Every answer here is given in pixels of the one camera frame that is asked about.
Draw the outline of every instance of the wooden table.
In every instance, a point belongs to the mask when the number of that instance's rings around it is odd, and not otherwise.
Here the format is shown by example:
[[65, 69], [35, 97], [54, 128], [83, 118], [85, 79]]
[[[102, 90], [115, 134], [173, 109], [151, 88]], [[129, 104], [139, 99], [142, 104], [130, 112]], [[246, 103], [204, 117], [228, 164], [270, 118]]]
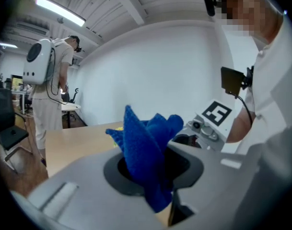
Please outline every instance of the wooden table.
[[122, 124], [122, 122], [117, 122], [80, 128], [48, 130], [46, 136], [48, 176], [51, 177], [81, 157], [114, 148], [114, 141], [105, 133], [105, 130], [122, 127]]

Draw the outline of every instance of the blue cloth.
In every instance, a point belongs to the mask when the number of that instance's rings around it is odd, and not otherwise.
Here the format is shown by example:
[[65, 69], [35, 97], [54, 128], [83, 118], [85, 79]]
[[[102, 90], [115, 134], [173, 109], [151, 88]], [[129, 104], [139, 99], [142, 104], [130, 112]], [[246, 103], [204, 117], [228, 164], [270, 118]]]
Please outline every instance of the blue cloth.
[[156, 114], [149, 121], [140, 121], [127, 105], [123, 131], [106, 130], [122, 150], [132, 180], [144, 187], [145, 198], [156, 213], [172, 200], [172, 183], [165, 177], [164, 151], [182, 128], [183, 120], [178, 115], [166, 120]]

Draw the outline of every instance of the cable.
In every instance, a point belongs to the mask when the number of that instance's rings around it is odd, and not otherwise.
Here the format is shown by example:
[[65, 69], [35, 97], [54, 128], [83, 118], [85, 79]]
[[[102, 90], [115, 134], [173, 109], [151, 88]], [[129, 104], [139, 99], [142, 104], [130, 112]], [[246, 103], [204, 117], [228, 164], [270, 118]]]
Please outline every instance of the cable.
[[252, 126], [252, 117], [251, 117], [250, 111], [248, 110], [248, 107], [247, 107], [245, 101], [244, 101], [240, 96], [238, 96], [238, 95], [236, 95], [236, 94], [232, 94], [231, 92], [229, 92], [229, 94], [230, 94], [230, 95], [233, 95], [236, 99], [238, 98], [238, 99], [243, 103], [243, 105], [244, 105], [244, 107], [246, 108], [246, 111], [247, 111], [247, 113], [248, 113], [248, 116], [249, 116], [250, 125]]
[[33, 113], [27, 113], [24, 115], [26, 118], [30, 118], [30, 117], [34, 117], [34, 114]]
[[[54, 61], [53, 61], [53, 74], [52, 74], [52, 78], [51, 78], [51, 93], [52, 93], [53, 95], [57, 96], [58, 93], [57, 93], [57, 94], [54, 94], [54, 93], [52, 92], [53, 75], [54, 75], [54, 69], [55, 69], [55, 58], [56, 58], [56, 55], [55, 55], [55, 49], [52, 48], [52, 50], [54, 51]], [[46, 72], [46, 91], [47, 91], [47, 95], [48, 95], [48, 97], [49, 97], [51, 100], [56, 101], [56, 102], [58, 102], [58, 103], [60, 103], [60, 104], [67, 105], [68, 102], [67, 102], [67, 103], [62, 103], [62, 102], [59, 102], [58, 100], [55, 100], [55, 99], [53, 99], [53, 98], [50, 97], [49, 92], [48, 92], [48, 86], [47, 86], [47, 84], [48, 84], [48, 80], [47, 80], [48, 69], [49, 69], [49, 67], [47, 67], [47, 72]]]

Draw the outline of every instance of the chair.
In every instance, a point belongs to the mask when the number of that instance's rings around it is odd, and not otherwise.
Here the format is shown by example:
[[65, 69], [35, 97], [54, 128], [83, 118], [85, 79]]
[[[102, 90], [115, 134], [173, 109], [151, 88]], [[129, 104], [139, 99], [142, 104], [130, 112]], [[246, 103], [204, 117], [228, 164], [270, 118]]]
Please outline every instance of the chair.
[[[73, 96], [73, 99], [71, 99], [71, 100], [70, 100], [70, 97], [69, 97], [69, 93], [61, 94], [61, 98], [62, 98], [63, 102], [68, 102], [68, 103], [73, 103], [74, 104], [75, 103], [75, 96], [77, 95], [78, 92], [79, 92], [79, 88], [76, 88], [74, 96]], [[77, 120], [77, 118], [75, 117], [74, 114], [70, 114], [70, 117], [72, 117], [74, 119], [74, 121]]]
[[[15, 115], [18, 115], [23, 119], [25, 130], [15, 125]], [[32, 151], [29, 151], [22, 146], [15, 147], [9, 153], [7, 153], [7, 151], [29, 136], [29, 133], [26, 131], [25, 122], [25, 117], [14, 111], [12, 92], [8, 89], [0, 89], [0, 144], [6, 154], [4, 162], [16, 173], [17, 171], [8, 163], [8, 160], [18, 150], [24, 150], [31, 154]]]

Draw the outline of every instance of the human arm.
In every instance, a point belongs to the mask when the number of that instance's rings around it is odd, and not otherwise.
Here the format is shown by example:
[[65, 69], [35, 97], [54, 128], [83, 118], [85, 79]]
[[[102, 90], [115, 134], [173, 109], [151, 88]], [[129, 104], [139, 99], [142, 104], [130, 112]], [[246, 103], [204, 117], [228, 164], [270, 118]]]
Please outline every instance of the human arm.
[[[256, 114], [254, 112], [250, 112], [252, 122], [256, 118]], [[227, 143], [235, 143], [242, 140], [250, 131], [251, 124], [250, 119], [245, 108], [242, 108], [239, 115], [235, 118], [230, 134], [227, 138]]]
[[59, 71], [59, 85], [64, 92], [67, 91], [66, 83], [67, 83], [67, 71], [68, 67], [71, 66], [73, 58], [73, 48], [69, 46], [63, 53], [63, 57], [60, 64], [60, 71]]
[[69, 63], [62, 62], [60, 64], [60, 71], [59, 71], [59, 85], [62, 90], [66, 91], [66, 83], [67, 83], [67, 71], [68, 71]]
[[[255, 102], [252, 94], [252, 89], [247, 89], [247, 94], [245, 97], [245, 104], [251, 114], [252, 122], [256, 118], [255, 114]], [[242, 140], [250, 131], [251, 129], [251, 123], [249, 119], [248, 112], [245, 108], [242, 108], [239, 115], [235, 118], [230, 134], [227, 138], [227, 143], [234, 143]]]

